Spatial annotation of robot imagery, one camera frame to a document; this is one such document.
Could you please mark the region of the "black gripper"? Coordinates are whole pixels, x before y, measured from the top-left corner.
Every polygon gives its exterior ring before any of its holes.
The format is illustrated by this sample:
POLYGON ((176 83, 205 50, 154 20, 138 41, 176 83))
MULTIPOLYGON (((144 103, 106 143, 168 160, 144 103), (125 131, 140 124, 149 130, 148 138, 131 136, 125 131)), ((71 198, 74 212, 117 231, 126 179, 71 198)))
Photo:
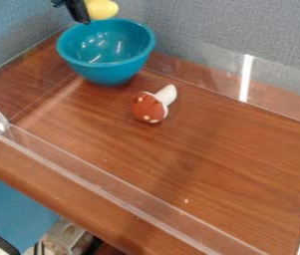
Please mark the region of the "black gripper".
POLYGON ((91 23, 85 0, 51 0, 51 3, 55 8, 66 5, 71 17, 78 23, 91 23))

